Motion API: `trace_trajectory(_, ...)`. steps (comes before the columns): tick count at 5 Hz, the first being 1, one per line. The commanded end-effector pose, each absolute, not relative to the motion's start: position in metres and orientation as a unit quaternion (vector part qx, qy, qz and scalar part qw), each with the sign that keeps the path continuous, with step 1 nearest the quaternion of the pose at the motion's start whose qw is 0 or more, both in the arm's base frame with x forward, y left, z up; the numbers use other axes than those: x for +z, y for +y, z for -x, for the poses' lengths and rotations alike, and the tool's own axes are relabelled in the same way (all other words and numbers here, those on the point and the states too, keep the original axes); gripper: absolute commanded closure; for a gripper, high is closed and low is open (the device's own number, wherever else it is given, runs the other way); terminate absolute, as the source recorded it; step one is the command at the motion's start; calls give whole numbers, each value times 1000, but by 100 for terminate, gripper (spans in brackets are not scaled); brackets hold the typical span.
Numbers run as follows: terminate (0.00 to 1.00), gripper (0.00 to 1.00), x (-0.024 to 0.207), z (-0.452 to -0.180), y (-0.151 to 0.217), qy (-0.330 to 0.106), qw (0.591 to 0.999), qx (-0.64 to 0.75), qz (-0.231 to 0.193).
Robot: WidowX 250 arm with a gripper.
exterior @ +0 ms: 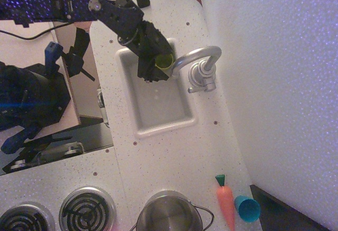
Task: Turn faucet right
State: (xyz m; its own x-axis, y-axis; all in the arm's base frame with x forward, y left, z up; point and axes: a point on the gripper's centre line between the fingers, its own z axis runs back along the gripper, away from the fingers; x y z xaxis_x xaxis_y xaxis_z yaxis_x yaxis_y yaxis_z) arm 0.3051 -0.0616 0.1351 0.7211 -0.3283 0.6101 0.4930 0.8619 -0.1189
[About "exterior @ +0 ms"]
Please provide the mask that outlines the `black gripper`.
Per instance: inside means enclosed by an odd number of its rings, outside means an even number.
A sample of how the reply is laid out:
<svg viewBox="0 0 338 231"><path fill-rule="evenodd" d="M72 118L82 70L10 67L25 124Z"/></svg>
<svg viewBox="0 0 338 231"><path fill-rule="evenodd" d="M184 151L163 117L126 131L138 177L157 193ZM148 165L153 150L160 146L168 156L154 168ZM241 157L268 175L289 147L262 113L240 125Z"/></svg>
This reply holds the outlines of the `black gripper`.
<svg viewBox="0 0 338 231"><path fill-rule="evenodd" d="M118 19L117 25L119 44L138 56L137 76L147 82L167 81L169 76L155 66L155 59L160 56L169 56L173 50L160 30L148 21L132 25Z"/></svg>

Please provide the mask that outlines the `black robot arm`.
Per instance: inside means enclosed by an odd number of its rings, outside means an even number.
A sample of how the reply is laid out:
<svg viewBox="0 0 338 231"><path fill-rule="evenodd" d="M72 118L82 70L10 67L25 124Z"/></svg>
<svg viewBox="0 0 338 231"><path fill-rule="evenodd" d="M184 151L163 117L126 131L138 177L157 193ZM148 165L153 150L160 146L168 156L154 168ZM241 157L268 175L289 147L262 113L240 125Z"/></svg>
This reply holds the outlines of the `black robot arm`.
<svg viewBox="0 0 338 231"><path fill-rule="evenodd" d="M100 21L117 34L120 45L138 56L138 77L169 78L156 62L172 58L173 49L132 0L1 0L1 20L23 27L35 22Z"/></svg>

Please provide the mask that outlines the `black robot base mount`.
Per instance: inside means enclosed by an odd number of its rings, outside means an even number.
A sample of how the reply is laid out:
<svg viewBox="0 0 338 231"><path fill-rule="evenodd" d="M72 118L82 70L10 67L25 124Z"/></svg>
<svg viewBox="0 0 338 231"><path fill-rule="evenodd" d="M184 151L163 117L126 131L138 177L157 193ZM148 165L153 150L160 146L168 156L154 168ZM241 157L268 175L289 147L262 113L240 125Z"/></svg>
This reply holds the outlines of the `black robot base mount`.
<svg viewBox="0 0 338 231"><path fill-rule="evenodd" d="M14 154L27 139L60 121L70 94L59 68L51 62L26 68L1 63L1 131L22 127L2 144L3 153Z"/></svg>

